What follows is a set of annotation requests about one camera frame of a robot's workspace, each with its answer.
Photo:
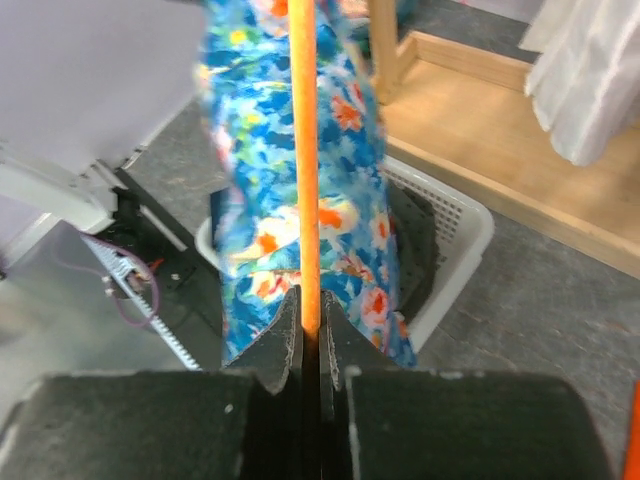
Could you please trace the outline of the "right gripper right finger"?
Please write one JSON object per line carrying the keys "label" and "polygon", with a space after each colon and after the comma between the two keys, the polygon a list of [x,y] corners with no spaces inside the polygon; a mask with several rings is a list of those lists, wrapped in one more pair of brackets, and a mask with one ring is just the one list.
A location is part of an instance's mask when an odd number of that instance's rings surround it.
{"label": "right gripper right finger", "polygon": [[341,389],[349,366],[361,370],[390,366],[390,359],[349,321],[337,296],[328,290],[321,292],[319,347],[321,380],[332,390]]}

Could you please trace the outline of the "orange folded cloth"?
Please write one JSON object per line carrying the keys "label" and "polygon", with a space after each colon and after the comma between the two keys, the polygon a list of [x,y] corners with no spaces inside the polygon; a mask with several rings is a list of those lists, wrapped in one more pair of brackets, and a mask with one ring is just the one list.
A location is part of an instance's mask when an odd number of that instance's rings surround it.
{"label": "orange folded cloth", "polygon": [[634,384],[627,449],[622,480],[640,480],[640,383]]}

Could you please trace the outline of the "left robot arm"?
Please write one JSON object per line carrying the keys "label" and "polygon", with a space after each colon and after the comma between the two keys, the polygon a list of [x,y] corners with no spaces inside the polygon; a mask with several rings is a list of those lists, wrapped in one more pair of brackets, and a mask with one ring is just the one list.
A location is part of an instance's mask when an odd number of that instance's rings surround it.
{"label": "left robot arm", "polygon": [[109,168],[92,164],[74,174],[50,161],[1,147],[1,193],[95,235],[113,223],[118,180]]}

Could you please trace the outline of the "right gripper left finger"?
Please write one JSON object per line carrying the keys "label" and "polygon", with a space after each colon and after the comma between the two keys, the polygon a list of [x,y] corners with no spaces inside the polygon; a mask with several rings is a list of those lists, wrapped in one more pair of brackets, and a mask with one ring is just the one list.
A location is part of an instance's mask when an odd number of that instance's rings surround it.
{"label": "right gripper left finger", "polygon": [[300,303],[300,287],[292,287],[270,326],[226,370],[252,374],[271,395],[299,395],[303,363]]}

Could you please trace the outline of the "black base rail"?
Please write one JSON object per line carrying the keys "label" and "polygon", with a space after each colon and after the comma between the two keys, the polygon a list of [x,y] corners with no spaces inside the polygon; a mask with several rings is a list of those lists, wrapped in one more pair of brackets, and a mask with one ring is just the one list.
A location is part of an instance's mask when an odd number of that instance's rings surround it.
{"label": "black base rail", "polygon": [[194,238],[141,183],[115,170],[117,210],[100,238],[145,261],[159,287],[157,315],[189,369],[221,367],[222,312],[214,268]]}

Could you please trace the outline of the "peach hanger of floral garment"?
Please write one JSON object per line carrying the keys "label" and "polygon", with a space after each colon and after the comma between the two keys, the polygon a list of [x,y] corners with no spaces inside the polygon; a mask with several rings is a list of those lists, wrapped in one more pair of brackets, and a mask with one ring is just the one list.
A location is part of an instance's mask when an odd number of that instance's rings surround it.
{"label": "peach hanger of floral garment", "polygon": [[316,341],[321,326],[315,3],[288,3],[298,210],[301,325]]}

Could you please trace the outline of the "white garment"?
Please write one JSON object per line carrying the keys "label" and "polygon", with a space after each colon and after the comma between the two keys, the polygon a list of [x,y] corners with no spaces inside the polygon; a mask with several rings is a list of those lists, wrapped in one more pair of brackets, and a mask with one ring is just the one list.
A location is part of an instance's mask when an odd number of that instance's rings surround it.
{"label": "white garment", "polygon": [[639,2],[545,1],[520,42],[539,54],[525,95],[553,149],[576,166],[639,121]]}

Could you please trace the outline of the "grey dotted skirt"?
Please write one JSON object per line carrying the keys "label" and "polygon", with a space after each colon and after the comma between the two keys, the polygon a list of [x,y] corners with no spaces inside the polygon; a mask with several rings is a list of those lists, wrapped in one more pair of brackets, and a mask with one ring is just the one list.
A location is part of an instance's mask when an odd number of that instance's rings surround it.
{"label": "grey dotted skirt", "polygon": [[439,259],[435,211],[427,199],[394,181],[388,196],[400,264],[399,311],[411,324],[434,289]]}

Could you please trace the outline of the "white plastic basket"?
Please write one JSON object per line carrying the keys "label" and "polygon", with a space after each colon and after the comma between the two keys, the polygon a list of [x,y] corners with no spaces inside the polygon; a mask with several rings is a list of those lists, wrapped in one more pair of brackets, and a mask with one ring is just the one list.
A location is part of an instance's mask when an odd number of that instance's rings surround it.
{"label": "white plastic basket", "polygon": [[494,221],[479,202],[392,157],[379,167],[351,174],[344,165],[331,166],[322,161],[319,192],[336,193],[344,187],[348,192],[362,193],[366,181],[379,181],[384,174],[427,199],[435,211],[439,259],[434,289],[417,318],[408,324],[411,342],[418,351],[478,267],[493,236]]}

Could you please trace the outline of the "blue floral garment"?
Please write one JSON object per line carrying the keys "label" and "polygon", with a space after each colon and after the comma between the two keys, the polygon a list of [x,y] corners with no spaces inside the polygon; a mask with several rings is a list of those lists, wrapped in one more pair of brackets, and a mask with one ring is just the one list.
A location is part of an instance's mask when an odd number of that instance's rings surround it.
{"label": "blue floral garment", "polygon": [[[198,89],[229,181],[210,207],[225,363],[271,325],[300,280],[291,7],[288,1],[205,5]],[[399,307],[400,266],[381,171],[383,123],[340,4],[317,1],[313,12],[321,286],[381,353],[411,367],[416,355]]]}

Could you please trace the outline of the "wooden clothes rack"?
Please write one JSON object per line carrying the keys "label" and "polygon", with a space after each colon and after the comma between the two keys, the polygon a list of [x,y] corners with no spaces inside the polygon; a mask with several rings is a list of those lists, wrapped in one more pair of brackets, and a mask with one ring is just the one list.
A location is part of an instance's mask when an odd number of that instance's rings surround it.
{"label": "wooden clothes rack", "polygon": [[391,154],[489,208],[631,276],[639,273],[639,131],[575,167],[523,93],[529,65],[430,34],[397,36],[373,1],[370,43]]}

